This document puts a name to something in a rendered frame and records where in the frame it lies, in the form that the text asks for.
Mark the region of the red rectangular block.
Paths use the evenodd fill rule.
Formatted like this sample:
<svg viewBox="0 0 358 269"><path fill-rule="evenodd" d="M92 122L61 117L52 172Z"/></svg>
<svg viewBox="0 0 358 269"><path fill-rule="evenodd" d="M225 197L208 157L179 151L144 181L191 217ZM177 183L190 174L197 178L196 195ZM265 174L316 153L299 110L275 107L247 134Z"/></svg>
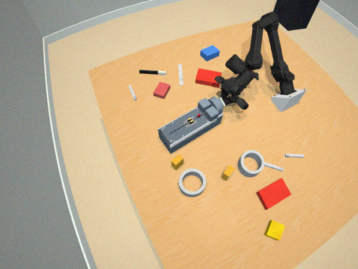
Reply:
<svg viewBox="0 0 358 269"><path fill-rule="evenodd" d="M260 202L265 210L271 208L276 205L286 197L290 196L291 193L288 190L284 180L282 178L273 182L269 186L263 188L262 190L256 192L259 197Z"/></svg>
<svg viewBox="0 0 358 269"><path fill-rule="evenodd" d="M154 96L159 97L164 99L168 90L170 89L170 85L163 83L163 82L159 82L158 86L156 87L155 91L154 91Z"/></svg>
<svg viewBox="0 0 358 269"><path fill-rule="evenodd" d="M214 79L216 76L222 76L221 72L215 72L211 70L198 69L195 83L213 86L215 88L219 88L220 84L218 84Z"/></svg>

